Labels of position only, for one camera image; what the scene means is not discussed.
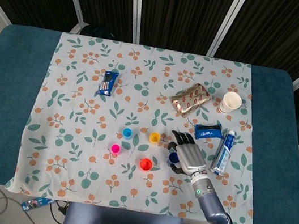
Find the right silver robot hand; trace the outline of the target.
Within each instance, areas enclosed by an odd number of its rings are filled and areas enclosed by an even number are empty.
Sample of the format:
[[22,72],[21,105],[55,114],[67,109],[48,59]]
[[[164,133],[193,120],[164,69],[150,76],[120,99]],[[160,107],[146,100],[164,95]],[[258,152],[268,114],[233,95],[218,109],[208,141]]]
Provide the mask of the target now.
[[203,159],[202,152],[195,143],[192,135],[175,130],[173,130],[172,133],[177,142],[169,143],[168,149],[175,150],[180,163],[179,167],[176,167],[175,164],[170,165],[173,172],[187,176],[206,174],[206,161]]

